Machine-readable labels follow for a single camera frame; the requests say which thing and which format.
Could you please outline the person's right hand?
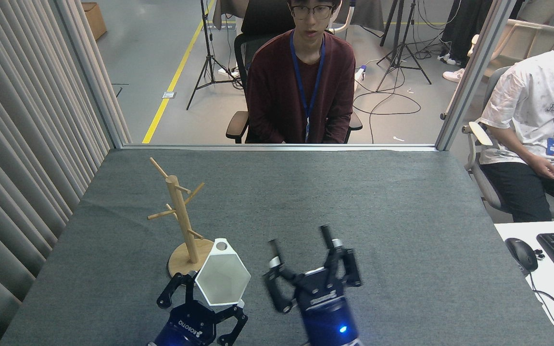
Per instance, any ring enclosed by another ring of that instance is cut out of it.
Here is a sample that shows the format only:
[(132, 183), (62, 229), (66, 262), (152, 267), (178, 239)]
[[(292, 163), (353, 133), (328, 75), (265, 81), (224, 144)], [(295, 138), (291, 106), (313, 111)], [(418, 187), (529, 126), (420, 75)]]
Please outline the person's right hand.
[(536, 175), (545, 179), (554, 179), (554, 165), (549, 160), (537, 155), (528, 155), (524, 160)]

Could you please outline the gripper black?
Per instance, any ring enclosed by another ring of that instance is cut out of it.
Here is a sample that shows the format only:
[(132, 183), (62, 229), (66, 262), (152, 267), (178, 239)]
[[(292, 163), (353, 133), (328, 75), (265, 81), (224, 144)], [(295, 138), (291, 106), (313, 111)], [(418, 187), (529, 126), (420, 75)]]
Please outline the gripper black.
[[(354, 250), (344, 247), (341, 239), (332, 238), (329, 225), (319, 229), (328, 249), (323, 267), (304, 274), (294, 273), (282, 261), (277, 240), (271, 239), (268, 243), (273, 257), (264, 274), (264, 286), (276, 311), (286, 314), (298, 305), (310, 346), (362, 346), (344, 291), (344, 284), (362, 285)], [(338, 277), (340, 262), (344, 274)], [(277, 286), (279, 277), (295, 287), (293, 298), (285, 298)]]
[(236, 318), (237, 324), (228, 334), (221, 335), (217, 343), (220, 346), (233, 346), (248, 321), (244, 313), (244, 301), (228, 307), (218, 313), (194, 300), (194, 279), (197, 272), (175, 273), (157, 298), (157, 305), (167, 309), (172, 305), (172, 295), (180, 287), (186, 287), (185, 303), (171, 309), (170, 317), (158, 333), (151, 346), (208, 346), (216, 338), (217, 324)]

